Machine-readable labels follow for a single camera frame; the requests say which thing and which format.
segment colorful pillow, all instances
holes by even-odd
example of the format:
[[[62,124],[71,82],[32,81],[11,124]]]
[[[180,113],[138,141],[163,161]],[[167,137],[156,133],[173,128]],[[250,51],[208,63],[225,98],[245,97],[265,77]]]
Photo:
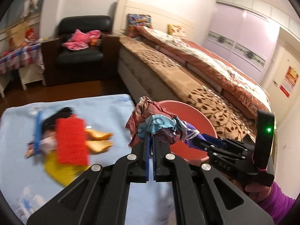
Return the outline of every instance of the colorful pillow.
[[[128,14],[128,36],[133,38],[138,36],[136,27],[137,26],[146,26],[147,28],[152,29],[151,16],[145,14]]]
[[[185,28],[178,25],[168,25],[168,34],[180,39],[186,39]]]

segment red poster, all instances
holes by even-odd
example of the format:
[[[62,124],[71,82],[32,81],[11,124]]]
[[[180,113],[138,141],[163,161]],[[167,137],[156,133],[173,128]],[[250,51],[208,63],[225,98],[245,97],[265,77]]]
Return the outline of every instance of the red poster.
[[[285,78],[279,87],[281,91],[289,98],[295,84],[298,80],[299,75],[297,74],[296,70],[293,69],[291,66],[286,72]]]

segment purple wardrobe door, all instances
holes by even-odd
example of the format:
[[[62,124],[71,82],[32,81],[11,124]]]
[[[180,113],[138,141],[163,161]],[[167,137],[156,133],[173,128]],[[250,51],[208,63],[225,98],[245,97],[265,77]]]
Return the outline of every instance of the purple wardrobe door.
[[[237,43],[268,61],[279,34],[279,25],[262,17],[246,13]]]
[[[220,56],[221,58],[224,58],[227,61],[229,60],[229,56],[231,54],[230,49],[222,47],[209,40],[205,40],[203,47],[208,49],[211,52],[218,54],[218,56]]]
[[[239,28],[243,19],[243,10],[223,5],[216,5],[209,31],[236,41],[239,38]]]
[[[231,53],[229,59],[227,60],[232,65],[236,66],[250,78],[254,79],[256,82],[259,81],[261,76],[261,71],[254,67],[252,64],[241,58],[239,55]]]

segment black leather armchair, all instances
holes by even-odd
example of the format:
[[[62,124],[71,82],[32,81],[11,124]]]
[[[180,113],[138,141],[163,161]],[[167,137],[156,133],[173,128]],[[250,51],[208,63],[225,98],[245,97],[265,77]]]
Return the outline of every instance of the black leather armchair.
[[[62,19],[58,35],[42,43],[47,86],[84,81],[110,79],[117,75],[119,37],[111,36],[112,19],[109,16],[77,16]],[[61,44],[71,38],[76,29],[86,33],[102,32],[101,46],[90,46],[70,51]]]

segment white headboard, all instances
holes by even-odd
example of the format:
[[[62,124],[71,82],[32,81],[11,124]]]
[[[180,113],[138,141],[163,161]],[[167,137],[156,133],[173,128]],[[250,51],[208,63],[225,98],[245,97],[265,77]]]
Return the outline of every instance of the white headboard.
[[[187,40],[193,40],[194,38],[194,22],[161,8],[132,0],[118,0],[112,28],[114,34],[124,34],[126,32],[128,13],[150,15],[153,28],[165,33],[167,33],[168,24],[183,26]]]

